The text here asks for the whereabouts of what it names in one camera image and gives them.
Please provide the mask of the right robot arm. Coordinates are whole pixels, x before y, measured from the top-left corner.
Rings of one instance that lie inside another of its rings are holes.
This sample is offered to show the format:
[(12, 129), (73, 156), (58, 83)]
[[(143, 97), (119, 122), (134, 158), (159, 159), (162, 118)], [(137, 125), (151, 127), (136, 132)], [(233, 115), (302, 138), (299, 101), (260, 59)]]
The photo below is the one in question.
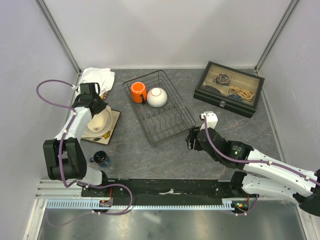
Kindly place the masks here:
[(240, 141), (225, 140), (212, 128), (191, 127), (186, 137), (190, 150), (205, 151), (214, 161), (231, 169), (229, 191), (270, 196), (295, 203), (303, 211), (320, 215), (320, 172), (294, 167)]

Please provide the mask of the white ceramic bowl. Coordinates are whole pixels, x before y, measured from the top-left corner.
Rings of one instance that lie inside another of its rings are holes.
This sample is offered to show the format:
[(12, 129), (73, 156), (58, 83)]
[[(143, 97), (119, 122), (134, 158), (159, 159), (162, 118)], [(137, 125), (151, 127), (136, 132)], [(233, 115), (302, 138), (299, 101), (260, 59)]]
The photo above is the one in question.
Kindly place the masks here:
[(168, 95), (164, 89), (154, 87), (148, 91), (146, 100), (149, 106), (153, 108), (160, 108), (167, 103)]

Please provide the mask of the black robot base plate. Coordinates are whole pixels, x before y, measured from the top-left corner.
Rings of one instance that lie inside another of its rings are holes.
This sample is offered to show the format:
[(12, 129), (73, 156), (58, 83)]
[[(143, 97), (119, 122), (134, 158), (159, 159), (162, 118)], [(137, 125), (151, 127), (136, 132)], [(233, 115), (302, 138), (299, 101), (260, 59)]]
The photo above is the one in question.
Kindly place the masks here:
[(246, 198), (241, 188), (216, 179), (109, 178), (103, 185), (122, 184), (132, 193), (134, 205), (220, 204), (226, 198)]

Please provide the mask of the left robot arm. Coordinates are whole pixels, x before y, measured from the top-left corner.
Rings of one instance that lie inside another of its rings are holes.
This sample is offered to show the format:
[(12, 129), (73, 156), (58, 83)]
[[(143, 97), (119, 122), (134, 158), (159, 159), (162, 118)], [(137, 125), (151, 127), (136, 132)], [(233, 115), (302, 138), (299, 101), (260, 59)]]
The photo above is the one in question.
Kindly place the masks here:
[[(49, 82), (63, 83), (73, 90), (80, 90), (74, 103), (61, 105), (48, 101), (40, 94), (40, 86)], [(104, 173), (87, 165), (87, 160), (80, 146), (88, 123), (94, 116), (106, 109), (107, 103), (100, 97), (100, 85), (97, 82), (72, 85), (62, 80), (50, 79), (38, 84), (37, 95), (46, 103), (70, 110), (70, 115), (62, 130), (53, 138), (43, 143), (45, 164), (49, 179), (62, 181), (66, 188), (79, 184), (92, 191), (99, 197), (106, 196), (110, 185), (104, 181)]]

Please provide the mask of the orange plastic mug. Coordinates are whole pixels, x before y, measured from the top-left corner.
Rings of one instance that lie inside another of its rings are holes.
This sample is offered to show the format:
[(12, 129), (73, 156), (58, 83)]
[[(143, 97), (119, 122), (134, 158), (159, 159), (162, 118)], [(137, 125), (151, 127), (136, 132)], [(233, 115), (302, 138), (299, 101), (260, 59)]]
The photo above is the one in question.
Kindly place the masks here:
[(147, 100), (147, 87), (142, 82), (135, 82), (130, 87), (131, 97), (135, 103), (145, 104)]

